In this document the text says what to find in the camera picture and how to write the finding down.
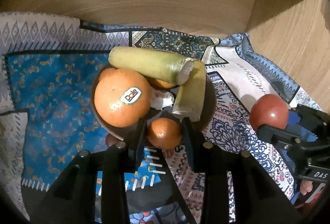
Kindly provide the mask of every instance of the person's hand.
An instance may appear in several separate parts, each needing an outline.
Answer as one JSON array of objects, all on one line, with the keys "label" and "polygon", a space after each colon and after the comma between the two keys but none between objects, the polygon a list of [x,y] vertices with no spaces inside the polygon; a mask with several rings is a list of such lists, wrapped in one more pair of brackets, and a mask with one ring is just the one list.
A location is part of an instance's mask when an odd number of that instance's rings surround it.
[{"label": "person's hand", "polygon": [[312,181],[302,180],[300,184],[300,192],[302,195],[306,195],[313,189]]}]

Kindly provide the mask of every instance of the metal screw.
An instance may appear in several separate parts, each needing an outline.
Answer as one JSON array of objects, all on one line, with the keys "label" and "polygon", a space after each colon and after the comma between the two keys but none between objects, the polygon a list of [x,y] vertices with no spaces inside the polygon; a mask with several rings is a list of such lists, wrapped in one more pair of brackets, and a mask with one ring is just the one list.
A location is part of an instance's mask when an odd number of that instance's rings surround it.
[{"label": "metal screw", "polygon": [[90,152],[88,151],[88,150],[81,150],[81,151],[79,151],[79,156],[80,157],[86,157],[88,154],[89,154]]},{"label": "metal screw", "polygon": [[124,141],[118,141],[116,143],[116,147],[119,149],[122,149],[122,148],[126,147],[126,143]]},{"label": "metal screw", "polygon": [[246,150],[242,150],[241,152],[240,152],[240,154],[243,156],[243,157],[245,157],[245,158],[248,158],[248,157],[250,157],[250,153],[248,152],[248,151],[246,151]]},{"label": "metal screw", "polygon": [[204,142],[203,147],[206,149],[210,149],[213,147],[213,144],[211,142]]}]

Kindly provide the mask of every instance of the patterned tablecloth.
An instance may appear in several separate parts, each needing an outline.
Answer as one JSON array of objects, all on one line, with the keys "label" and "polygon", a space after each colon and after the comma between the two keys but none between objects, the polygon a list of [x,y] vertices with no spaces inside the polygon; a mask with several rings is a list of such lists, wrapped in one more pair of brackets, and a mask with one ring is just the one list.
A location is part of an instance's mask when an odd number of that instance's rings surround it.
[{"label": "patterned tablecloth", "polygon": [[[217,94],[216,112],[203,130],[206,139],[226,151],[250,151],[288,199],[293,197],[292,175],[274,147],[257,139],[249,124],[249,111],[259,97],[270,93],[278,94],[291,107],[298,103],[320,107],[278,66],[253,51],[248,34],[215,39],[159,27],[110,26],[55,15],[3,13],[0,183],[26,218],[21,185],[46,192],[80,150],[105,150],[107,132],[91,110],[90,87],[114,46],[170,50],[203,61]],[[199,223],[204,174],[191,171],[184,146],[163,152],[168,168],[166,163],[157,169],[150,166],[157,161],[153,157],[156,153],[146,149],[139,170],[125,174],[127,190],[157,186],[168,171],[186,210],[175,201],[134,212],[131,222],[176,224],[190,219],[191,224]],[[230,171],[228,191],[230,220],[234,221]],[[99,173],[96,196],[101,193]],[[95,217],[101,221],[99,208]]]}]

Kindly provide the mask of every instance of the fruit bowl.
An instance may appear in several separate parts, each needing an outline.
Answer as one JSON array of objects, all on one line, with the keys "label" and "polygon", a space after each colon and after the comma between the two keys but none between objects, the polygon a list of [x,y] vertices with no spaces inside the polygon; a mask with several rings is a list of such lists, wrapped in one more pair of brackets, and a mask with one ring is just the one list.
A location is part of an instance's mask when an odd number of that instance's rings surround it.
[{"label": "fruit bowl", "polygon": [[[104,69],[111,68],[111,67],[112,66],[110,64],[105,65],[99,71],[97,76],[95,77],[92,87],[91,87],[91,96],[90,96],[91,105],[92,105],[92,109],[95,114],[95,117],[97,118],[98,122],[102,125],[102,127],[105,128],[114,137],[116,137],[120,140],[124,140],[130,133],[132,133],[136,129],[137,124],[133,124],[131,126],[124,127],[124,128],[112,126],[112,125],[108,124],[107,122],[105,122],[100,117],[100,115],[96,111],[95,103],[94,103],[95,89],[99,82],[99,76]],[[202,114],[201,114],[201,119],[198,122],[192,123],[193,129],[196,131],[204,130],[204,128],[210,123],[210,121],[214,115],[214,112],[216,110],[216,105],[217,105],[216,91],[215,91],[213,83],[210,80],[210,78],[208,77],[208,75],[206,75],[205,84],[206,85],[205,85],[204,105],[203,105],[203,110],[202,110]],[[172,89],[168,89],[168,91],[173,94],[174,99],[175,99],[176,94],[179,91],[179,86],[174,87]],[[155,119],[157,119],[159,117],[167,117],[180,124],[180,120],[177,119],[176,117],[174,117],[173,114],[171,114],[171,112],[172,112],[172,107],[165,107],[162,110],[156,110],[155,108],[150,108],[147,115],[145,116],[148,126],[151,122],[153,122]]]}]

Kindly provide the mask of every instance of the small orange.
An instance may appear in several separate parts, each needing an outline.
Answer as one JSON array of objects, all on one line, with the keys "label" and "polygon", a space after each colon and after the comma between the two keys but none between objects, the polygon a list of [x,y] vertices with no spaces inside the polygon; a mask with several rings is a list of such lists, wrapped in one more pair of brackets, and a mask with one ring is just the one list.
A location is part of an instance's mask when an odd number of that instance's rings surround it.
[{"label": "small orange", "polygon": [[157,148],[174,148],[181,142],[180,125],[168,118],[158,118],[150,124],[147,138]]},{"label": "small orange", "polygon": [[173,88],[175,86],[175,84],[164,82],[164,81],[161,81],[160,79],[146,77],[146,80],[149,82],[149,84],[151,86],[153,86],[155,88],[169,89],[169,88]]},{"label": "small orange", "polygon": [[111,68],[106,68],[105,70],[103,70],[99,76],[99,81],[101,79],[103,79],[104,77],[110,75],[113,71],[115,71],[116,69],[111,67]]}]

